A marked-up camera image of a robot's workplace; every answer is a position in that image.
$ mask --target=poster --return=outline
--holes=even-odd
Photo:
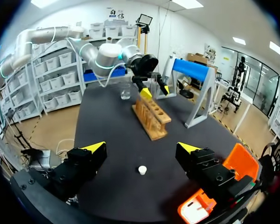
[[[204,57],[208,58],[209,64],[214,64],[216,59],[216,50],[210,45],[204,45]]]
[[[107,8],[109,10],[108,14],[108,20],[113,21],[113,20],[125,20],[125,14],[124,11],[121,9],[115,9],[115,8]]]

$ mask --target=glass wall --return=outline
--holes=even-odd
[[[232,49],[222,48],[222,62],[220,70],[222,79],[232,83],[235,66],[245,57],[245,84],[243,93],[253,98],[253,104],[264,114],[269,116],[273,102],[277,98],[277,89],[280,86],[279,75],[255,58]]]
[[[265,65],[262,66],[259,85],[253,103],[265,114],[269,113],[274,100],[278,78],[276,72]]]
[[[258,81],[261,72],[261,63],[248,55],[238,53],[238,64],[241,62],[241,58],[245,58],[245,72],[246,79],[243,92],[247,96],[254,98],[255,93],[257,92]]]

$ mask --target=chinese characters sign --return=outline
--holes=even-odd
[[[125,14],[123,10],[116,10],[114,8],[109,8],[109,20],[124,20]]]

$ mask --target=orange plastic part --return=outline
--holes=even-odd
[[[245,175],[252,177],[253,181],[257,179],[259,164],[245,147],[239,143],[235,145],[223,165],[228,169],[236,170],[236,180],[242,179]],[[182,215],[182,209],[184,206],[188,206],[194,199],[201,204],[201,207],[204,208],[208,214],[213,211],[214,206],[217,204],[214,199],[209,199],[202,189],[199,189],[194,195],[178,207],[180,217],[182,217],[182,219],[188,224],[193,223],[190,223],[187,218]]]

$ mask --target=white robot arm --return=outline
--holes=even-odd
[[[0,64],[0,87],[4,79],[16,69],[30,62],[32,57],[32,44],[42,44],[66,39],[73,49],[93,69],[98,77],[109,75],[119,55],[125,63],[131,63],[130,58],[143,57],[137,46],[125,46],[125,41],[119,43],[106,43],[98,50],[87,41],[81,40],[84,29],[82,27],[51,27],[41,29],[26,29],[16,38],[14,54],[8,55]]]

